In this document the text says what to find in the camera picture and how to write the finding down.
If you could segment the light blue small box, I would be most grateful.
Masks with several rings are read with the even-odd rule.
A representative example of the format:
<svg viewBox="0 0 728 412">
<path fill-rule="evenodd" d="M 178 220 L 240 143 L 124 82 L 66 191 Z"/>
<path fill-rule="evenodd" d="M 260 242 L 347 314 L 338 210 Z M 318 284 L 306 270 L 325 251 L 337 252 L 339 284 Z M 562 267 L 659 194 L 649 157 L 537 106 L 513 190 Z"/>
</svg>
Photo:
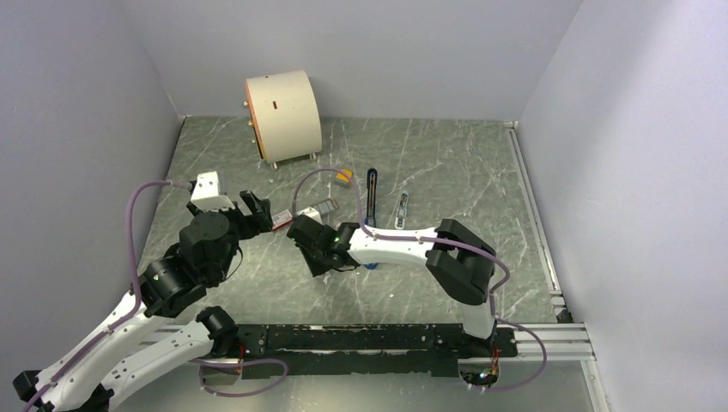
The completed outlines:
<svg viewBox="0 0 728 412">
<path fill-rule="evenodd" d="M 410 196 L 407 191 L 402 191 L 399 195 L 395 215 L 395 228 L 397 230 L 404 230 L 406 217 L 408 214 L 409 198 Z"/>
</svg>

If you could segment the blue black stapler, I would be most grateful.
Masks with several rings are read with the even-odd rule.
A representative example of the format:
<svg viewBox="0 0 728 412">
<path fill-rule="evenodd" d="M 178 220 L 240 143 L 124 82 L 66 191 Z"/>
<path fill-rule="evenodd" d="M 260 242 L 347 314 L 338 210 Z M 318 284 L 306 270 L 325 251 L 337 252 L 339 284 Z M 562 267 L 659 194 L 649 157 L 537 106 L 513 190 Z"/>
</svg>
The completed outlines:
<svg viewBox="0 0 728 412">
<path fill-rule="evenodd" d="M 369 227 L 376 226 L 376 192 L 378 184 L 378 171 L 371 167 L 367 170 L 367 206 L 365 223 Z"/>
</svg>

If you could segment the red white staple box sleeve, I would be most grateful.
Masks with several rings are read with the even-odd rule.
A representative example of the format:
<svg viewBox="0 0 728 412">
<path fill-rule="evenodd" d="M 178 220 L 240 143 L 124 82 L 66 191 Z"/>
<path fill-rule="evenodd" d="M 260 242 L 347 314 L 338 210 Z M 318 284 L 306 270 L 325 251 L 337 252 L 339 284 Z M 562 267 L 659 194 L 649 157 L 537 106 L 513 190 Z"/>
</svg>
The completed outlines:
<svg viewBox="0 0 728 412">
<path fill-rule="evenodd" d="M 284 210 L 272 217 L 271 231 L 276 232 L 289 226 L 294 220 L 293 214 L 289 210 Z"/>
</svg>

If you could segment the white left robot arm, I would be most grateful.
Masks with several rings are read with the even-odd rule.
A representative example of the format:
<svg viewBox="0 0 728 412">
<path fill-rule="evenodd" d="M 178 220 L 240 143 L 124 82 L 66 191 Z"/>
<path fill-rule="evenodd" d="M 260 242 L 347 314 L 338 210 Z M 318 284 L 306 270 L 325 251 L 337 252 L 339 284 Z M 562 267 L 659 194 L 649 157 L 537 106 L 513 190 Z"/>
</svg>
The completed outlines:
<svg viewBox="0 0 728 412">
<path fill-rule="evenodd" d="M 24 410 L 109 411 L 188 361 L 239 348 L 237 324 L 211 306 L 169 338 L 133 350 L 227 279 L 241 241 L 271 231 L 270 201 L 250 191 L 240 197 L 248 214 L 226 195 L 193 196 L 187 204 L 193 218 L 178 243 L 134 278 L 103 322 L 51 366 L 16 376 Z"/>
</svg>

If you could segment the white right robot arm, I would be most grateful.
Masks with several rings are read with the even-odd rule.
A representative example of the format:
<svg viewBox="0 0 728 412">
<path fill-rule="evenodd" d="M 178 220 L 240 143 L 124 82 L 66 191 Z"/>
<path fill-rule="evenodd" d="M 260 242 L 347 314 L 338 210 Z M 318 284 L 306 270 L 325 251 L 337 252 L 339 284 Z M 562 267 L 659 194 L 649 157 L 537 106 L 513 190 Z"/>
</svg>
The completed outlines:
<svg viewBox="0 0 728 412">
<path fill-rule="evenodd" d="M 496 343 L 489 286 L 495 251 L 453 219 L 404 231 L 346 222 L 337 229 L 306 215 L 294 218 L 287 237 L 300 250 L 312 276 L 367 264 L 422 266 L 463 313 L 463 342 L 474 355 Z"/>
</svg>

